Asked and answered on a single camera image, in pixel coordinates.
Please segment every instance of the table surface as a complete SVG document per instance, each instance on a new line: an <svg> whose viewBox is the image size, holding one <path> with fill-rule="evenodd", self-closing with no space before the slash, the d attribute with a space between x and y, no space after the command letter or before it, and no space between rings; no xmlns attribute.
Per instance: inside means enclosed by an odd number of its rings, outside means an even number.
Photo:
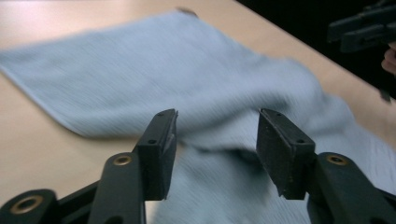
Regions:
<svg viewBox="0 0 396 224"><path fill-rule="evenodd" d="M0 49L135 21L177 7L191 9L256 52L303 63L326 92L348 103L360 125L396 148L394 101L384 102L376 89L232 0L0 2ZM106 159L131 151L135 141L92 140L71 133L0 75L0 204L28 189L54 189L62 198L97 180ZM154 206L148 204L149 213Z"/></svg>

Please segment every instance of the table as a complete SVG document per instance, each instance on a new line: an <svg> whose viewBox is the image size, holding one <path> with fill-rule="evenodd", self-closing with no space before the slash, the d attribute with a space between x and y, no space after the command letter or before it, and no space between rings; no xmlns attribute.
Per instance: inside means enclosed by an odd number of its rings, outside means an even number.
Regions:
<svg viewBox="0 0 396 224"><path fill-rule="evenodd" d="M135 21L176 7L193 10L254 51L303 63L326 92L348 103L360 125L396 148L395 101L382 101L376 89L232 0L0 2L0 49ZM0 204L28 189L54 189L62 198L97 180L106 159L131 151L135 142L71 133L0 75ZM149 214L154 207L148 204Z"/></svg>

